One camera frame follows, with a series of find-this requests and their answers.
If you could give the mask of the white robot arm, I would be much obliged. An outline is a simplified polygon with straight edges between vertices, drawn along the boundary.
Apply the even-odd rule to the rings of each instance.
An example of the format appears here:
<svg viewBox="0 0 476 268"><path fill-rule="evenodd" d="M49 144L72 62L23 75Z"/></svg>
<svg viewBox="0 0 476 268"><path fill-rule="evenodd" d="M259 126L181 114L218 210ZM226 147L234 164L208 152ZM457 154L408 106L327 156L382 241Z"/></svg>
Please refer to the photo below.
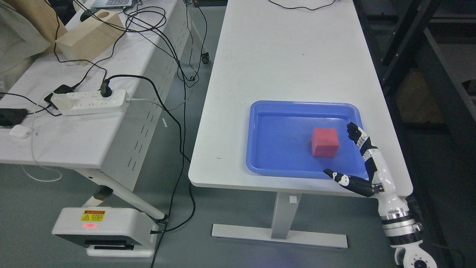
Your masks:
<svg viewBox="0 0 476 268"><path fill-rule="evenodd" d="M420 247L422 226L414 219L406 201L397 198L378 201L384 233L395 249L395 263L404 268L436 268L433 257Z"/></svg>

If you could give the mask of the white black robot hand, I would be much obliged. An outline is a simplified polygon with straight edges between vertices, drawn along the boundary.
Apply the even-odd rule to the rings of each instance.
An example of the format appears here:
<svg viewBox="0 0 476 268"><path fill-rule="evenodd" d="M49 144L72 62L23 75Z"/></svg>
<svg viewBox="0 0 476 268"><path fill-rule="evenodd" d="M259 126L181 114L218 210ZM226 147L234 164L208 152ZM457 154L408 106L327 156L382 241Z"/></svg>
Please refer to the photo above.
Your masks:
<svg viewBox="0 0 476 268"><path fill-rule="evenodd" d="M406 201L397 195L396 185L379 148L374 146L370 136L353 122L347 124L347 132L349 139L360 151L368 178L346 175L331 169L324 169L324 173L347 190L364 197L376 198L379 202L379 215L384 220L409 216L409 207Z"/></svg>

